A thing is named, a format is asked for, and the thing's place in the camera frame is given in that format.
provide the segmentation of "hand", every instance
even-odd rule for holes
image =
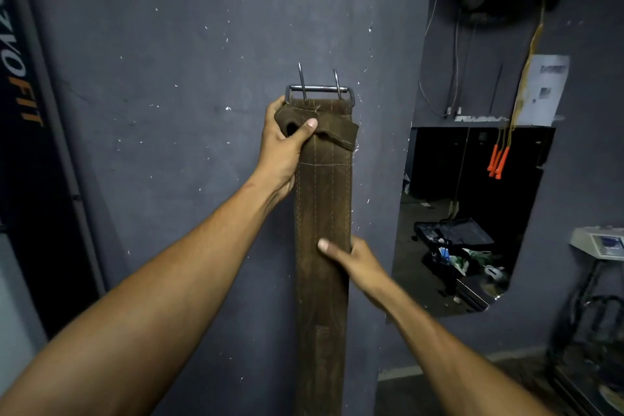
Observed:
[[[275,113],[284,104],[284,96],[269,104],[262,130],[260,157],[254,175],[273,190],[274,202],[286,197],[294,185],[294,171],[299,163],[301,146],[312,136],[318,120],[312,118],[286,138],[275,121]]]
[[[377,301],[379,291],[387,286],[391,279],[372,254],[366,242],[359,237],[351,236],[351,243],[353,248],[350,254],[340,250],[336,244],[327,239],[320,239],[318,248],[329,258],[340,263],[356,286],[370,299]]]

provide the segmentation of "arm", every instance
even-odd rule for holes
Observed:
[[[316,120],[285,139],[269,105],[254,174],[213,215],[69,324],[0,415],[139,415],[160,401],[219,310],[265,217],[294,184]]]
[[[462,344],[390,278],[362,239],[351,254],[321,239],[319,249],[397,323],[435,394],[451,416],[552,416],[529,392]]]

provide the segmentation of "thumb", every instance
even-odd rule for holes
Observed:
[[[346,266],[348,260],[351,258],[350,254],[340,249],[339,246],[330,242],[328,239],[320,239],[318,241],[318,249],[329,258],[339,262],[342,266]]]
[[[297,131],[290,136],[292,139],[291,141],[301,148],[301,145],[303,145],[303,143],[312,136],[317,125],[318,120],[315,118],[308,119],[305,124],[299,127]]]

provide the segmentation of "weightlifting belt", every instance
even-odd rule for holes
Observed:
[[[349,281],[316,244],[351,248],[352,154],[358,126],[340,99],[290,99],[275,114],[284,135],[309,118],[315,134],[301,149],[295,178],[298,372],[295,416],[339,416],[345,368]]]

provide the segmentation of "fingernail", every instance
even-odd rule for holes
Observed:
[[[320,239],[318,241],[318,249],[323,253],[327,251],[327,247],[329,246],[330,246],[330,243],[327,239]]]

